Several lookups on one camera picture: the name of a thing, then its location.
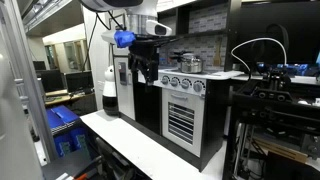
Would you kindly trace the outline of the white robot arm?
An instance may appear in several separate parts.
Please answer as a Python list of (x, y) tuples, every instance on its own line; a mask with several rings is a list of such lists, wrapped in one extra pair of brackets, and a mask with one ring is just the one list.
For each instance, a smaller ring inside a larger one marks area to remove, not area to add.
[(145, 85), (158, 80), (157, 48), (172, 40), (172, 29), (158, 21), (158, 0), (79, 0), (95, 13), (107, 12), (118, 25), (113, 41), (127, 48), (129, 69), (140, 71)]

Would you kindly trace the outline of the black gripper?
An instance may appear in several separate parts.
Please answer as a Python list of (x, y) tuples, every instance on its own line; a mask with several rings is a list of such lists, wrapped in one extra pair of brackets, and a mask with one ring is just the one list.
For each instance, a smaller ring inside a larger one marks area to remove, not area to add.
[(132, 74), (132, 81), (137, 81), (136, 72), (140, 71), (146, 78), (146, 91), (149, 91), (158, 79), (157, 48), (170, 40), (171, 37), (136, 36), (136, 40), (129, 47), (128, 68)]

